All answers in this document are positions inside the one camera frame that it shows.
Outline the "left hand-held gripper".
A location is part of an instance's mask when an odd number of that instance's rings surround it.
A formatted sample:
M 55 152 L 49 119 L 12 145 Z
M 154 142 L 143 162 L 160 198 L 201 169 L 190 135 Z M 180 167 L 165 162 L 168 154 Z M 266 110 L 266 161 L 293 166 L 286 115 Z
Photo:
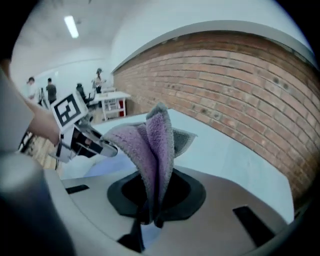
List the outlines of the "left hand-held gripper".
M 51 109 L 59 127 L 59 142 L 51 156 L 67 163 L 75 156 L 115 157 L 118 148 L 91 126 L 93 115 L 78 93 L 56 100 Z

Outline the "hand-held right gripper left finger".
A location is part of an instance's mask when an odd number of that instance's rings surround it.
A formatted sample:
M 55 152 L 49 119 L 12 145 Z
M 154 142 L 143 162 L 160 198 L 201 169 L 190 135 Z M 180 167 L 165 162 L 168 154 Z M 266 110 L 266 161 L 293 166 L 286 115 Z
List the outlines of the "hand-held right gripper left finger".
M 48 189 L 77 256 L 137 256 L 138 252 L 118 243 L 128 234 L 133 218 L 121 216 L 107 198 L 111 184 L 133 173 L 113 173 L 60 179 L 52 169 L 44 171 Z

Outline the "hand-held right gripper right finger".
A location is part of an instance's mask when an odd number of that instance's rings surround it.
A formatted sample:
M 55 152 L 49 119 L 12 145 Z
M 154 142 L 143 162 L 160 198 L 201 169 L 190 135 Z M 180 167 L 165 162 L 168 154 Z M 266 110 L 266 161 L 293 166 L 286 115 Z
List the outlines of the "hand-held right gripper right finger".
M 201 208 L 190 218 L 164 223 L 156 241 L 150 246 L 151 256 L 240 256 L 256 249 L 234 209 L 248 207 L 276 235 L 287 222 L 273 208 L 237 183 L 181 168 L 205 188 Z

